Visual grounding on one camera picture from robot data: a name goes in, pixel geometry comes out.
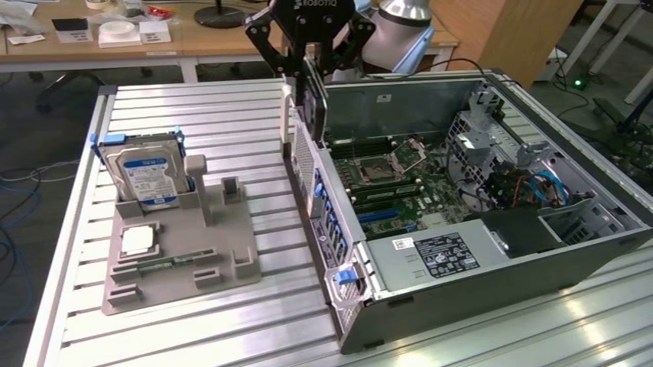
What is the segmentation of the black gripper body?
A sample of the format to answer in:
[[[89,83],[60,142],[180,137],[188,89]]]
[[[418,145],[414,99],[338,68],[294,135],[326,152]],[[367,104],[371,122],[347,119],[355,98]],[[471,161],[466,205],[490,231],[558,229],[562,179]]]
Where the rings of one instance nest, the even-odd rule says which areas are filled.
[[[279,0],[270,1],[271,17],[288,45],[332,44],[335,36],[352,19],[354,1],[342,0]]]

